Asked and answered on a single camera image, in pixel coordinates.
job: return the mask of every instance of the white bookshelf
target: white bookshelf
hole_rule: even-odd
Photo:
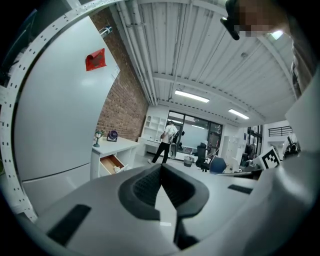
[[[166,128],[166,122],[165,118],[148,115],[145,119],[141,137],[149,141],[160,142],[161,134]]]

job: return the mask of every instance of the red envelope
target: red envelope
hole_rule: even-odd
[[[91,53],[85,59],[86,71],[95,70],[105,66],[107,66],[105,60],[105,48]]]

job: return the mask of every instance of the refrigerator door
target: refrigerator door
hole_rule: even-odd
[[[106,66],[86,71],[86,57],[105,49]],[[95,129],[119,68],[89,17],[59,35],[26,79],[14,126],[22,181],[90,162]]]
[[[49,206],[90,180],[90,164],[49,177],[22,182],[34,210],[41,215]]]

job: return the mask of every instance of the black pants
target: black pants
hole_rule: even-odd
[[[168,155],[169,155],[169,150],[170,150],[170,144],[168,143],[164,143],[164,142],[161,142],[152,162],[155,163],[160,154],[162,153],[162,151],[164,151],[164,156],[163,156],[163,160],[162,160],[162,163],[165,164],[167,162],[167,159],[168,159]]]

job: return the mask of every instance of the red packet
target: red packet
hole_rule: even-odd
[[[91,53],[85,59],[86,71],[95,70],[105,66],[107,66],[105,60],[105,48]]]

